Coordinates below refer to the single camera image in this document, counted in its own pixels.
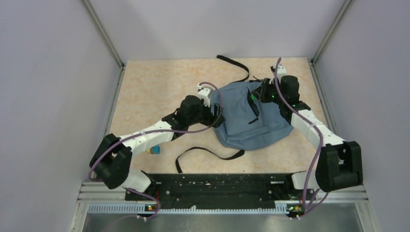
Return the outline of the blue grey student backpack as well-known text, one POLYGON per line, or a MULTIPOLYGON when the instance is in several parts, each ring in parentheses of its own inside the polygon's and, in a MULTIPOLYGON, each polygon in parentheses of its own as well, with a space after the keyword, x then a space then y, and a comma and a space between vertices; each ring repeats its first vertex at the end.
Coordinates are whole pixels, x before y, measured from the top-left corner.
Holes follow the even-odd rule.
POLYGON ((222 115, 225 117, 225 121, 214 128, 215 135, 224 147, 237 149, 236 153, 223 160, 234 160, 246 151, 270 146, 293 130, 286 113, 281 112, 284 105, 282 100, 280 103, 262 103, 251 99, 251 94, 256 95, 261 81, 250 81, 245 77, 214 89, 210 104, 223 100, 222 115))

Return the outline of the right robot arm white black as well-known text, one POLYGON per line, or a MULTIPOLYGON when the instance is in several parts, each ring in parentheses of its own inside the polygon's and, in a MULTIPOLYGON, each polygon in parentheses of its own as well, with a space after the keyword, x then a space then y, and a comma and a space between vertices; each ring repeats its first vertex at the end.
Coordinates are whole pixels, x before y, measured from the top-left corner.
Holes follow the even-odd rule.
POLYGON ((361 147, 337 136, 316 118, 311 108, 300 100, 297 77, 265 78, 261 86, 251 92, 253 100, 278 105, 280 115, 317 149, 315 168, 293 173, 283 186, 289 199, 297 199, 303 189, 331 192, 363 183, 361 147))

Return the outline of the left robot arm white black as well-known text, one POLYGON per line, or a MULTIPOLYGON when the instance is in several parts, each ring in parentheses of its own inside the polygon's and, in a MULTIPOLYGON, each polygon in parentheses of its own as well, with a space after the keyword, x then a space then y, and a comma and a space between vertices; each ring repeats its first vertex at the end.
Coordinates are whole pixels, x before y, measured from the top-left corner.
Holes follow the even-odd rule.
POLYGON ((206 130, 218 127, 224 121, 223 109, 223 100, 207 105, 204 99, 188 95, 174 112, 146 129, 125 136, 104 136, 89 163, 89 174, 96 174, 109 189, 133 189, 142 199, 149 200, 155 194, 153 180, 143 171, 131 169, 132 159, 190 133, 192 125, 202 124, 206 130))

